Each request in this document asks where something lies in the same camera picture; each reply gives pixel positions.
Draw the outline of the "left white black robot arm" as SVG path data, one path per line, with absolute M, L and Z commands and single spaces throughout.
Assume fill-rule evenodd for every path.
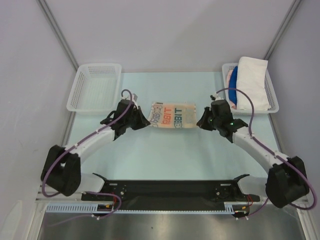
M 134 101 L 122 99 L 116 110 L 100 122 L 100 127 L 69 146 L 52 146 L 41 173 L 42 194 L 49 186 L 66 197 L 76 192 L 92 193 L 97 199 L 105 200 L 110 195 L 110 187 L 106 179 L 96 173 L 83 173 L 82 164 L 101 147 L 112 143 L 123 135 L 128 128 L 140 130 L 150 125 L 142 113 L 142 109 Z

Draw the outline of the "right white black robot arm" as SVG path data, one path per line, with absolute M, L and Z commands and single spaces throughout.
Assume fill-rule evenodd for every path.
M 274 206 L 283 208 L 310 192 L 304 162 L 297 156 L 288 157 L 265 146 L 246 122 L 233 117 L 226 100 L 214 100 L 206 106 L 197 126 L 207 131 L 218 131 L 222 137 L 247 152 L 267 173 L 267 177 L 247 175 L 241 178 L 230 188 L 234 200 L 242 201 L 248 194 L 253 194 L 268 198 Z

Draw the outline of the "rabbit print towel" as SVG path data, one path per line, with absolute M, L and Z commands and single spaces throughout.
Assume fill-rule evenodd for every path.
M 197 126 L 196 105 L 153 102 L 148 121 L 155 128 L 192 129 Z

